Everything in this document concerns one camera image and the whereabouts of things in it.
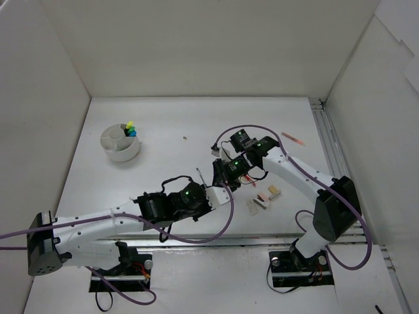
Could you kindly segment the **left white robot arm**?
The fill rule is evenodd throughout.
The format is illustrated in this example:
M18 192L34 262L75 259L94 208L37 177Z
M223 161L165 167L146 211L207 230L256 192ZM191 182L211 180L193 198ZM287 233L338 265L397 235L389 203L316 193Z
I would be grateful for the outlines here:
M27 241L27 272L41 276L64 266L90 266L126 273L131 258L126 243L100 243L106 237L156 230L167 235L173 223L197 221L213 210L232 203L225 184L205 187L190 182L179 192L144 193L123 205L80 217L54 217L38 213L30 225Z

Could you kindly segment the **pink pen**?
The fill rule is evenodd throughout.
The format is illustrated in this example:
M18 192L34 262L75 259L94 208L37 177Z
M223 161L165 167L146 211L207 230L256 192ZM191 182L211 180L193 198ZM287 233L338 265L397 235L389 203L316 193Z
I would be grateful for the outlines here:
M299 144L303 147L306 146L306 144L303 141L301 141L300 139L297 139L296 137L293 137L292 135L290 135L288 133L285 133L285 132L282 131L281 135L284 136L285 138L289 139L290 141L293 141L293 142L295 142L295 143L297 143L297 144Z

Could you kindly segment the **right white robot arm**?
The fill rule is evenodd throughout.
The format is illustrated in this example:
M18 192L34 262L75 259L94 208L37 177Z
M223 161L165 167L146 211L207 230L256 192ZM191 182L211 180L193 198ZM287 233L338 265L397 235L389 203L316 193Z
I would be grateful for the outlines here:
M216 158L214 186L240 187L240 177L257 167L273 174L299 190L314 204L312 225L290 247L289 260L298 270L307 268L315 256L334 243L355 222L364 223L354 182L343 176L326 175L286 153L277 134L262 139L250 138L245 126L234 127L230 137L235 158Z

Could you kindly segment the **red gel pen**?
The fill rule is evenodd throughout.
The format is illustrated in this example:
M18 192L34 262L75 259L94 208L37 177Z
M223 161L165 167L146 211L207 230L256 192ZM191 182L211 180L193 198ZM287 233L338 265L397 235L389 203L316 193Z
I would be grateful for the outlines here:
M248 175L244 176L245 180L247 181L248 184L250 184L253 187L256 187L256 183L255 181Z

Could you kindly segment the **blue gel pen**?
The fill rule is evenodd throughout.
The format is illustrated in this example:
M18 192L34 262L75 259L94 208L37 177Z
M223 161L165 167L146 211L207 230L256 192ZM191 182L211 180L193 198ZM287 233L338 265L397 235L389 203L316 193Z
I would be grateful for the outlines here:
M207 188L208 186L207 186L207 184L206 184L206 182L203 178L203 175L202 175L202 173L201 173L201 171L198 167L196 168L196 171L198 173L198 176L200 177L200 180L202 181L202 184L203 184L204 188Z

